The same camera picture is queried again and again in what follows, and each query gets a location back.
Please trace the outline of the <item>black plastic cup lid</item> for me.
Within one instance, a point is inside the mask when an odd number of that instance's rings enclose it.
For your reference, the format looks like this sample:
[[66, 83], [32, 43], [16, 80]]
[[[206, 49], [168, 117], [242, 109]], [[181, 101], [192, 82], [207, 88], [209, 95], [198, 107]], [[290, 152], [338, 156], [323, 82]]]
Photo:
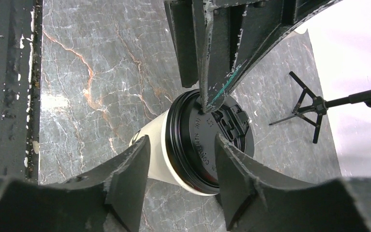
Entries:
[[217, 133], [253, 156], [249, 116], [232, 96], [218, 110], [205, 114], [200, 92], [195, 89], [177, 97], [168, 110], [165, 142], [170, 164], [187, 186], [202, 194], [219, 193], [214, 144]]

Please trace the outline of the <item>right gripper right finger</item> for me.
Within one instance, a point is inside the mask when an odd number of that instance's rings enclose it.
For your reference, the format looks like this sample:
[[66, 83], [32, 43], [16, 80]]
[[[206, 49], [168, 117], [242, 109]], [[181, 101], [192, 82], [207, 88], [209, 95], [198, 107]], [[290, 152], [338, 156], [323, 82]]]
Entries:
[[371, 232], [371, 177], [294, 179], [248, 158], [221, 134], [215, 161], [229, 232]]

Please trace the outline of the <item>white paper coffee cup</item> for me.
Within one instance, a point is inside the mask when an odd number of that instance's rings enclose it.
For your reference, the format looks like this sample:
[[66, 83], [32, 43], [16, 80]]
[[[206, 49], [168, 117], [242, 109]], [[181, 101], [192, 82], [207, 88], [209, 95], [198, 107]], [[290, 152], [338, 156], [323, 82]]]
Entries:
[[150, 141], [150, 162], [148, 178], [180, 186], [188, 192], [199, 196], [214, 196], [198, 190], [185, 182], [170, 163], [166, 149], [165, 132], [167, 127], [168, 110], [139, 129], [132, 137], [129, 145], [135, 143], [140, 137], [147, 135]]

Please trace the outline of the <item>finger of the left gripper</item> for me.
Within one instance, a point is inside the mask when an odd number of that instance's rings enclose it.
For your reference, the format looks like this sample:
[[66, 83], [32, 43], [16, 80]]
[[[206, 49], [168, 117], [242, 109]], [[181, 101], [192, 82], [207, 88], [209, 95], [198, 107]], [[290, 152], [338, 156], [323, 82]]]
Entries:
[[333, 0], [166, 0], [182, 86], [216, 111], [281, 40]]

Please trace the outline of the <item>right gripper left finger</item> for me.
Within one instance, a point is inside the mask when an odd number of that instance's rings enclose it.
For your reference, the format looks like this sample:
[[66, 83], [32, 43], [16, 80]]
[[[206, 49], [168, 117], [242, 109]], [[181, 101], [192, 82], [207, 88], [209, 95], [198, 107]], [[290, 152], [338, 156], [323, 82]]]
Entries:
[[0, 176], [0, 232], [102, 232], [108, 218], [140, 228], [150, 140], [63, 183], [37, 185]]

